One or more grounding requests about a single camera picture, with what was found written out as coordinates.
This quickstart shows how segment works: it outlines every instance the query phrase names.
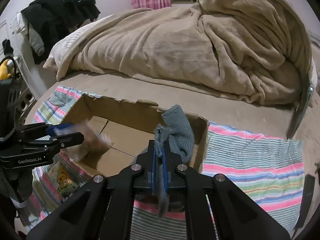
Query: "cardboard box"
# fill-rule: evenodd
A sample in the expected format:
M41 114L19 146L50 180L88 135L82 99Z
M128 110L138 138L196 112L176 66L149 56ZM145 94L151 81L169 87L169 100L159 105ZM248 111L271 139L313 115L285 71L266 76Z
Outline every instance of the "cardboard box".
M90 175L112 176L133 163L135 157L154 139L154 130L163 119L164 109L150 101L131 102L109 97L82 97L65 115L62 123L89 120L97 133L106 133L114 145L105 153L88 155L75 163ZM207 150L208 122L197 114L186 113L195 135L195 147L189 165L200 171Z

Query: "small bag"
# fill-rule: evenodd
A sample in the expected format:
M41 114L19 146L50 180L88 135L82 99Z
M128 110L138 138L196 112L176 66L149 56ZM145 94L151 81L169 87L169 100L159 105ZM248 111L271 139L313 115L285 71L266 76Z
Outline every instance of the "small bag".
M79 185L70 178L61 162L57 162L51 168L48 172L48 177L63 201L70 197L79 187Z
M80 132L84 136L84 141L80 145L75 145L63 149L62 151L73 161L80 161L88 154L106 152L113 145L111 139L106 134L96 134L89 126L88 121L75 124L63 130L55 129L56 135Z

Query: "cable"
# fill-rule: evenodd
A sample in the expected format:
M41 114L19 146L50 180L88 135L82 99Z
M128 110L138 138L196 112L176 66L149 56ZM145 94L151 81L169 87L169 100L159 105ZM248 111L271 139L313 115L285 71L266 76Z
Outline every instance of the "cable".
M13 62L13 68L14 68L14 78L17 79L17 64L16 64L16 61L14 60L13 57L11 57L11 56L6 56L6 57L4 57L4 58L1 60L1 62L0 62L0 66L1 66L2 63L3 63L5 60L7 60L7 59L11 59L11 60L12 60L12 62Z

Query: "striped towel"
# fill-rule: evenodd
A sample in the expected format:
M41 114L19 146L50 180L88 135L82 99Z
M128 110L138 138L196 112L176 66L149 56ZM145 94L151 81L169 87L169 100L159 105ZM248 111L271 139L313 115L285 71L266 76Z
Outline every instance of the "striped towel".
M58 86L48 101L42 103L33 123L59 124L82 94L81 91ZM208 142L203 174L225 174L290 232L299 216L304 184L301 143L286 142L213 122L209 125ZM80 186L90 179L62 152L53 160L53 164L33 170L33 194L28 206L20 210L20 219L27 230L62 203L47 177L55 163L60 161ZM156 209L135 201L131 239L187 239L185 215L168 213L159 220Z

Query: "beige blanket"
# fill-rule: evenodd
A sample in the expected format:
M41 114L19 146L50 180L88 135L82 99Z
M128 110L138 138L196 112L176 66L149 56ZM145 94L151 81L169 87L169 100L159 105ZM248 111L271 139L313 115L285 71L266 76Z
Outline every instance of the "beige blanket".
M261 105L299 99L311 44L286 0L197 0L191 8L133 9L100 20L57 64L119 71L152 83Z

